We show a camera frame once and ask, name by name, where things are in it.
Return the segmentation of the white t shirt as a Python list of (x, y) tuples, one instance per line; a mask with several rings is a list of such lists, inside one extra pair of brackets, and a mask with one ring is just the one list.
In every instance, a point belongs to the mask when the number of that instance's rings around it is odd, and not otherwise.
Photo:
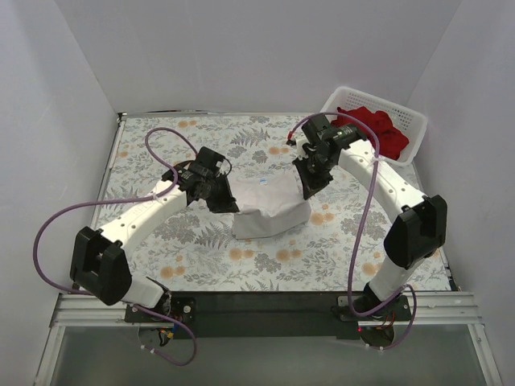
[(231, 178), (229, 185), (238, 206), (233, 216), (233, 235), (238, 240), (277, 236), (311, 216), (311, 205), (303, 198), (292, 169), (266, 177)]

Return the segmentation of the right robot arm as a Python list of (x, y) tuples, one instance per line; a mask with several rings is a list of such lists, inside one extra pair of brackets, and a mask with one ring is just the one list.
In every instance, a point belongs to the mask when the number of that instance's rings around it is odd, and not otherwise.
[(365, 285), (359, 298), (348, 298), (350, 313), (358, 318), (382, 319), (405, 289), (413, 272), (446, 240), (447, 202), (412, 187), (389, 165), (380, 164), (380, 141), (363, 121), (351, 117), (340, 128), (332, 125), (329, 112), (315, 113), (295, 125), (304, 137), (287, 136), (295, 145), (293, 163), (298, 171), (304, 199), (322, 191), (332, 180), (332, 168), (346, 170), (368, 188), (363, 212), (376, 200), (391, 222), (384, 240), (385, 260)]

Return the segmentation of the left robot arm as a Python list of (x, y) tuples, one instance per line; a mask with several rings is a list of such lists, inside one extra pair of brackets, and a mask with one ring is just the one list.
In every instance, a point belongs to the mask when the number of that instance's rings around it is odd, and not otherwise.
[(118, 218), (98, 229), (85, 227), (75, 239), (70, 277), (107, 306), (143, 306), (156, 322), (171, 312), (171, 294), (156, 280), (131, 273), (128, 258), (161, 224), (203, 200), (212, 213), (236, 213), (225, 156), (202, 147), (192, 160), (165, 172), (153, 189)]

